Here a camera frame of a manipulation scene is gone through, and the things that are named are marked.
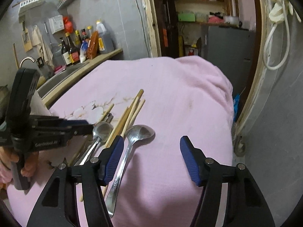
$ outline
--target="gray wall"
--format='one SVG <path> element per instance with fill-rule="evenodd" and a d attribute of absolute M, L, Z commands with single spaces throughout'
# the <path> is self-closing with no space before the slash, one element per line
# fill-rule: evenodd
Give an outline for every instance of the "gray wall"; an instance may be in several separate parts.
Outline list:
<path fill-rule="evenodd" d="M 269 98 L 245 138 L 246 165 L 269 204 L 276 226 L 287 219 L 303 194 L 303 24 L 296 17 L 288 18 L 288 60 L 279 69 Z"/>
<path fill-rule="evenodd" d="M 58 1 L 59 0 L 46 0 L 46 3 L 43 5 L 30 9 L 28 12 L 26 12 L 25 23 L 26 27 L 28 28 L 30 37 L 34 25 L 37 25 L 42 33 L 45 42 L 49 43 L 49 39 L 44 29 L 44 21 L 46 21 L 48 24 L 48 18 L 59 15 L 59 12 L 55 8 Z M 14 8 L 10 6 L 0 21 L 0 86 L 8 85 L 9 88 L 11 88 L 17 71 L 13 53 L 13 43 L 16 44 L 17 57 L 19 62 L 26 56 L 31 56 L 34 59 L 38 58 L 38 53 L 35 48 L 28 51 L 27 53 L 24 50 L 22 43 L 22 25 L 19 24 L 18 11 L 18 6 Z M 59 37 L 62 35 L 62 33 L 57 33 L 56 38 L 51 36 L 52 43 L 56 43 L 57 41 L 60 42 Z M 38 69 L 37 65 L 31 61 L 26 61 L 24 63 L 24 67 Z M 44 75 L 47 75 L 47 72 L 47 68 L 42 69 L 42 73 Z"/>
<path fill-rule="evenodd" d="M 147 31 L 142 0 L 137 1 Z M 74 26 L 79 30 L 89 25 L 96 29 L 96 21 L 102 19 L 111 33 L 115 48 L 123 48 L 122 59 L 136 60 L 148 57 L 135 0 L 76 0 L 68 7 L 68 13 Z"/>

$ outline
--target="white hose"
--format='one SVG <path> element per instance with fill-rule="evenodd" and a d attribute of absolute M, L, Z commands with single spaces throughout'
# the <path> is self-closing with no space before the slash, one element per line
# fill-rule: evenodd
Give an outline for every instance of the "white hose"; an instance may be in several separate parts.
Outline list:
<path fill-rule="evenodd" d="M 266 60 L 266 55 L 267 55 L 267 50 L 268 50 L 268 46 L 270 43 L 270 40 L 272 39 L 272 36 L 274 35 L 274 32 L 277 28 L 277 23 L 274 23 L 272 30 L 270 31 L 267 40 L 265 42 L 264 45 L 264 50 L 263 50 L 263 62 L 265 67 L 268 70 L 277 70 L 279 69 L 286 61 L 288 54 L 289 54 L 289 48 L 290 48 L 290 32 L 289 32 L 289 25 L 288 25 L 288 20 L 287 20 L 287 14 L 286 14 L 286 8 L 285 8 L 285 0 L 282 0 L 282 6 L 283 6 L 283 15 L 284 15 L 284 20 L 285 20 L 285 26 L 286 26 L 286 36 L 287 36 L 287 46 L 286 46 L 286 51 L 285 51 L 285 55 L 282 59 L 282 61 L 276 65 L 276 66 L 269 66 L 269 60 L 270 60 L 270 56 L 268 56 L 267 60 Z"/>

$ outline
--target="electrical cord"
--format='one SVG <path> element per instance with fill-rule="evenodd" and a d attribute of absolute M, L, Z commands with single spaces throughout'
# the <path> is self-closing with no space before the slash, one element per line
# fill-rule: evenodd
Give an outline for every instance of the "electrical cord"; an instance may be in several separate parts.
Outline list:
<path fill-rule="evenodd" d="M 268 37 L 267 37 L 267 40 L 265 42 L 265 45 L 264 45 L 264 50 L 263 50 L 263 62 L 264 62 L 264 65 L 265 67 L 268 69 L 268 70 L 277 70 L 279 69 L 285 62 L 286 62 L 286 59 L 288 57 L 288 54 L 289 54 L 289 48 L 290 48 L 290 32 L 289 32 L 289 24 L 288 24 L 288 20 L 287 20 L 287 14 L 286 14 L 286 8 L 285 8 L 285 0 L 282 0 L 282 7 L 283 7 L 283 15 L 284 15 L 284 21 L 285 21 L 285 26 L 286 26 L 286 36 L 287 36 L 287 46 L 286 46 L 286 51 L 285 51 L 285 55 L 282 59 L 282 61 L 276 65 L 276 66 L 269 66 L 269 60 L 270 60 L 270 55 L 268 55 L 268 58 L 266 60 L 266 55 L 267 55 L 267 52 L 268 52 L 268 46 L 269 46 L 269 43 L 270 43 L 270 40 L 272 39 L 273 35 L 274 35 L 274 32 L 278 26 L 277 23 L 274 23 Z"/>
<path fill-rule="evenodd" d="M 147 50 L 147 54 L 148 54 L 148 57 L 150 57 L 150 56 L 149 56 L 149 50 L 148 50 L 147 42 L 146 42 L 145 31 L 144 31 L 143 18 L 142 18 L 142 15 L 141 15 L 141 13 L 140 13 L 140 9 L 139 9 L 139 5 L 138 5 L 138 1 L 137 1 L 137 0 L 135 0 L 135 2 L 136 2 L 137 9 L 138 9 L 138 12 L 139 12 L 139 14 L 140 14 L 140 18 L 141 18 L 141 24 L 142 24 L 142 30 L 143 30 L 143 36 L 144 36 L 144 42 L 145 42 L 145 46 L 146 46 L 146 50 Z"/>

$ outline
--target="dark brown door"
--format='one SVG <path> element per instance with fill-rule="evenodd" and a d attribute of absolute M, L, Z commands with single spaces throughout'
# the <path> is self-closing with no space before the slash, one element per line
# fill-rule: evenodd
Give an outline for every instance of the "dark brown door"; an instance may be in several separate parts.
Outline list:
<path fill-rule="evenodd" d="M 178 17 L 175 0 L 154 0 L 161 54 L 172 58 L 179 57 L 178 51 Z"/>

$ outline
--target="pink wall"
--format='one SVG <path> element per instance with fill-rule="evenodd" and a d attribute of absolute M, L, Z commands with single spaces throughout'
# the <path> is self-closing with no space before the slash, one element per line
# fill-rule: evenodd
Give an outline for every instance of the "pink wall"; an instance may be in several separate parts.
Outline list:
<path fill-rule="evenodd" d="M 254 0 L 238 0 L 240 21 L 243 28 L 252 29 L 256 23 L 256 10 Z"/>

